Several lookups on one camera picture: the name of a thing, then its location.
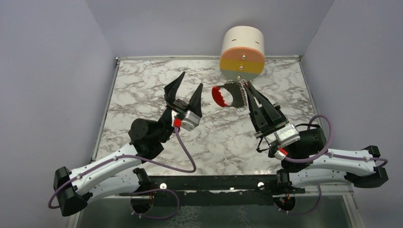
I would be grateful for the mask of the silver spiral keyring holder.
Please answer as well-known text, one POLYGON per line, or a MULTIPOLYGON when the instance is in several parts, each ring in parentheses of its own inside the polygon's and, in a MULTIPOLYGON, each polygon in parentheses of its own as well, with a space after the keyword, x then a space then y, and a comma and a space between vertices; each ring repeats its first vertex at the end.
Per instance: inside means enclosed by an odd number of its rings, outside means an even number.
POLYGON ((228 81, 223 85, 218 86, 219 91, 225 89, 232 97, 232 101, 228 102, 223 98, 224 105, 222 107, 233 107, 237 112, 245 112, 247 109, 247 99, 243 84, 236 81, 228 81))

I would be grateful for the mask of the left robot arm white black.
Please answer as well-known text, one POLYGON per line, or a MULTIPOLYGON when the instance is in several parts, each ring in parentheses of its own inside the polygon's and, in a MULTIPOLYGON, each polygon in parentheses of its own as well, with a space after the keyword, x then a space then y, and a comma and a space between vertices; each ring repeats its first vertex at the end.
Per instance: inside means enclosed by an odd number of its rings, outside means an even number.
POLYGON ((74 215, 89 203, 111 195, 134 192, 144 195, 152 192, 152 186, 144 163, 155 163, 164 150, 163 144, 179 131, 194 130, 202 118, 202 90, 199 84, 190 100, 176 97, 184 78, 181 73, 164 87, 166 108, 158 120, 135 119, 129 129, 129 142, 116 152, 75 169, 63 166, 55 171, 54 193, 48 208, 58 209, 61 215, 74 215))

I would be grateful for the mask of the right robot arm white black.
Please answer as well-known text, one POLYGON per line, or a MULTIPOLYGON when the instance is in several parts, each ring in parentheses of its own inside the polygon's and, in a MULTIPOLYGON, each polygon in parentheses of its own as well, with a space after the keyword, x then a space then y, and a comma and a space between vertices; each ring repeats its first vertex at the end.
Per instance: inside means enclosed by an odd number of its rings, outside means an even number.
POLYGON ((251 82, 244 85, 251 122, 259 139, 256 150, 281 162, 274 180, 280 193, 322 183, 351 183, 377 188, 388 181, 388 163, 373 145, 358 151, 331 149, 334 131, 328 117, 313 116, 299 131, 251 82))

